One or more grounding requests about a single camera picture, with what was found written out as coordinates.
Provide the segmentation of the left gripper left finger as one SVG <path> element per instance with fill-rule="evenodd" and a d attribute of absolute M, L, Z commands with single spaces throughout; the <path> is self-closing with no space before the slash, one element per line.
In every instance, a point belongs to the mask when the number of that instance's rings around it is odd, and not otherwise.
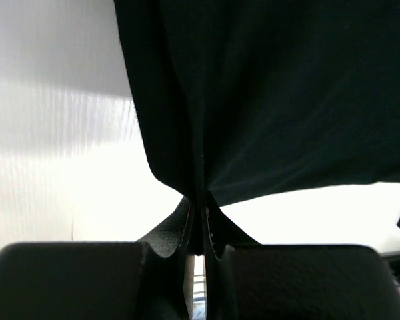
<path fill-rule="evenodd" d="M 188 319 L 192 205 L 135 242 L 13 243 L 0 250 L 0 319 Z"/>

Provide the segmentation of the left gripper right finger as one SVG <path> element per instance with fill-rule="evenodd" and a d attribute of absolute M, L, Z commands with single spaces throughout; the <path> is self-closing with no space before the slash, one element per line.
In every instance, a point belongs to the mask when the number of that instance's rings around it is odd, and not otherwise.
<path fill-rule="evenodd" d="M 400 319 L 379 254 L 361 245 L 262 245 L 212 194 L 202 212 L 208 319 Z"/>

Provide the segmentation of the black t shirt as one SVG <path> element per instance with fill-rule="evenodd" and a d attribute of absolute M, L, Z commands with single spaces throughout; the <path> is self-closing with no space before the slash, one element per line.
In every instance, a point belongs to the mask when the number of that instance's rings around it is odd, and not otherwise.
<path fill-rule="evenodd" d="M 400 1 L 116 1 L 149 167 L 220 205 L 400 183 Z"/>

